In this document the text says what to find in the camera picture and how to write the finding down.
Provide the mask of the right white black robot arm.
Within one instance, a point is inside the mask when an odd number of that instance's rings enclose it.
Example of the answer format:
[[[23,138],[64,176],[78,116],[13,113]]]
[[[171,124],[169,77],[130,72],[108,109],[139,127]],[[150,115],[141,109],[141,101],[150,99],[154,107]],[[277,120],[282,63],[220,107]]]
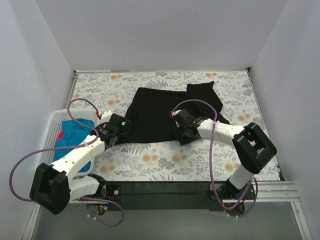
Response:
[[[230,125],[205,116],[196,118],[186,109],[173,112],[171,118],[174,121],[173,132],[182,146],[198,139],[207,139],[234,147],[240,164],[218,187],[220,198],[237,199],[243,195],[247,183],[277,154],[275,145],[254,122],[245,126]]]

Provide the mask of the black t shirt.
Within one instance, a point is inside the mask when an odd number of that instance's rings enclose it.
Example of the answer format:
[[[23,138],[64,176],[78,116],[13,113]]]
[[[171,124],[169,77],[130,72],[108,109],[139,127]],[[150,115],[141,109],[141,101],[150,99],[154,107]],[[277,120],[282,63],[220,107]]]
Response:
[[[229,124],[221,110],[223,103],[213,90],[214,82],[188,84],[186,91],[159,90],[140,87],[126,111],[125,118],[131,123],[123,143],[158,143],[176,140],[173,132],[171,111],[186,100],[201,100],[217,112],[217,120]]]

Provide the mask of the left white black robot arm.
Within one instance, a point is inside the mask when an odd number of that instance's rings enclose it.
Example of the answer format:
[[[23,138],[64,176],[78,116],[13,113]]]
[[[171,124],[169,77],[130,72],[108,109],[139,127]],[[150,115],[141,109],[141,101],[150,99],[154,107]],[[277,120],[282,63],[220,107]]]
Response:
[[[111,114],[107,122],[99,124],[77,147],[50,165],[40,164],[34,174],[29,197],[35,203],[57,215],[68,203],[82,197],[108,199],[113,191],[106,180],[94,173],[75,178],[78,172],[97,155],[123,140],[131,122],[118,114]]]

